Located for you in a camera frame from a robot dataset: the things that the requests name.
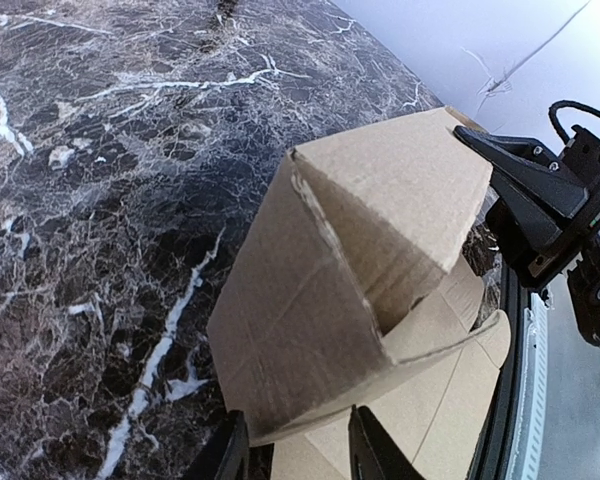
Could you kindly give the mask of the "brown cardboard box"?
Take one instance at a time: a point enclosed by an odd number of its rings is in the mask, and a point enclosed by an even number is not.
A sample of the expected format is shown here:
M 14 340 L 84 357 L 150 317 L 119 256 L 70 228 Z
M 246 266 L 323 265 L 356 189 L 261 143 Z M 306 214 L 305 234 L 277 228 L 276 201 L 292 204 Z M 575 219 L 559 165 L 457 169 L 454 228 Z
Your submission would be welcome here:
M 464 479 L 504 312 L 463 255 L 491 165 L 443 106 L 284 156 L 207 332 L 228 410 L 276 479 L 349 475 L 367 406 L 427 479 Z

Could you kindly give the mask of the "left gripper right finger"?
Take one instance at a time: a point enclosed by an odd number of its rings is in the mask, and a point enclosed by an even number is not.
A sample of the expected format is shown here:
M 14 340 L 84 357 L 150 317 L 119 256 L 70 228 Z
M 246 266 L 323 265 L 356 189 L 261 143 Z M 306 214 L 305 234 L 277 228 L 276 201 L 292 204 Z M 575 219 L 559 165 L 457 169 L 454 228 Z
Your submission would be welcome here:
M 348 422 L 353 480 L 424 480 L 367 406 L 353 406 Z

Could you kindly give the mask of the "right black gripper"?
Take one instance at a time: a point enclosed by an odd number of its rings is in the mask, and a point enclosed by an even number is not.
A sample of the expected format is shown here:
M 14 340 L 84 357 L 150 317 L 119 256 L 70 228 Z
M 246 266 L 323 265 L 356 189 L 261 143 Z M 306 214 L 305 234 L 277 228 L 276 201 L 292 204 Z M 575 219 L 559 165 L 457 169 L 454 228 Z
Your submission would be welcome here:
M 600 138 L 573 132 L 554 154 L 529 137 L 453 130 L 493 165 L 487 224 L 506 264 L 536 293 L 566 274 L 579 332 L 600 347 Z

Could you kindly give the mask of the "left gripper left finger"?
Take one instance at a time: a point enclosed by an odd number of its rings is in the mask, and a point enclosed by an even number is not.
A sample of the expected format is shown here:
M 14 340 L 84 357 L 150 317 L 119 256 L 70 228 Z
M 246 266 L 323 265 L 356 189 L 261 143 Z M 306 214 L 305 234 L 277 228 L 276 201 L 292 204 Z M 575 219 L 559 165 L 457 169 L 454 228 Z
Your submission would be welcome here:
M 185 480 L 246 479 L 249 435 L 244 413 L 231 410 L 184 473 Z

